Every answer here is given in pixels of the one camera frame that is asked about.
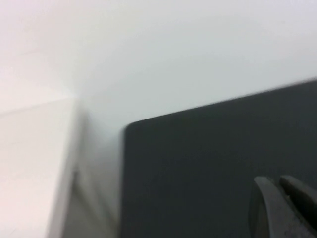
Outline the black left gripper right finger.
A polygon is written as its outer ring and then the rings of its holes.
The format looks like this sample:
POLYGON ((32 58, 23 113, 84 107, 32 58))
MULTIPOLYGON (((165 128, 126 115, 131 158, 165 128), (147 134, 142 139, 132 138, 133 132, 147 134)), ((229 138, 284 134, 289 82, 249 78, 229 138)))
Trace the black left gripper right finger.
POLYGON ((317 190, 292 176, 281 176, 279 184, 289 196, 299 214, 312 228, 316 228, 317 190))

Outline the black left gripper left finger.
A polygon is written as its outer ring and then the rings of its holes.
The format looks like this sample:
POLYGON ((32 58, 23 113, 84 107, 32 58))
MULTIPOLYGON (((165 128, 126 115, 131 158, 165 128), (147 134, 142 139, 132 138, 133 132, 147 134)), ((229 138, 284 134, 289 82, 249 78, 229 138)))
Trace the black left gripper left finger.
POLYGON ((313 228, 299 214, 278 182, 254 178, 248 212, 253 238, 311 238, 313 228))

